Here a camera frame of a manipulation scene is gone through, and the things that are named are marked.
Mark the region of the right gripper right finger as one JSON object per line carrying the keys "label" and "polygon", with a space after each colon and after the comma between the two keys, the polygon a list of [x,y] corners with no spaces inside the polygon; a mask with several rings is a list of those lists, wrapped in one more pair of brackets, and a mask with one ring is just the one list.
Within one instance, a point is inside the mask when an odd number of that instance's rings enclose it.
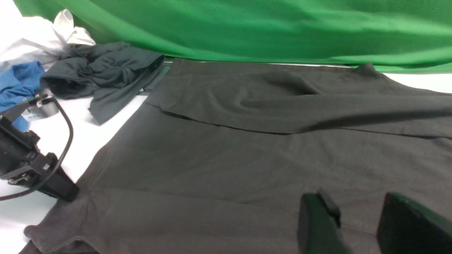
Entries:
{"label": "right gripper right finger", "polygon": [[377,229],[383,254],[450,254],[451,220],[399,193],[385,195]]}

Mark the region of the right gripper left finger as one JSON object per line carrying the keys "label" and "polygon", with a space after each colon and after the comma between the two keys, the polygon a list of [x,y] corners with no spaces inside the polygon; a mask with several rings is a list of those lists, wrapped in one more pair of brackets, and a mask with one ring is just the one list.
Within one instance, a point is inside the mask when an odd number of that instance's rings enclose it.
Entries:
{"label": "right gripper left finger", "polygon": [[303,193],[297,242],[300,254],[350,254],[341,234],[341,211],[323,189]]}

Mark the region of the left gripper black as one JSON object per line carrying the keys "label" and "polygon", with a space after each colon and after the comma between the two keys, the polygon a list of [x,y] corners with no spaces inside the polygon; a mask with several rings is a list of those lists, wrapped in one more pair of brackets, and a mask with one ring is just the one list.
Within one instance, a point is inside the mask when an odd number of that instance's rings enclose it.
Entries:
{"label": "left gripper black", "polygon": [[[21,131],[6,117],[0,121],[0,176],[10,185],[29,184],[46,176],[58,162],[53,153],[44,155],[37,146],[40,137],[33,131]],[[78,186],[59,167],[39,189],[41,193],[64,201],[74,201]]]}

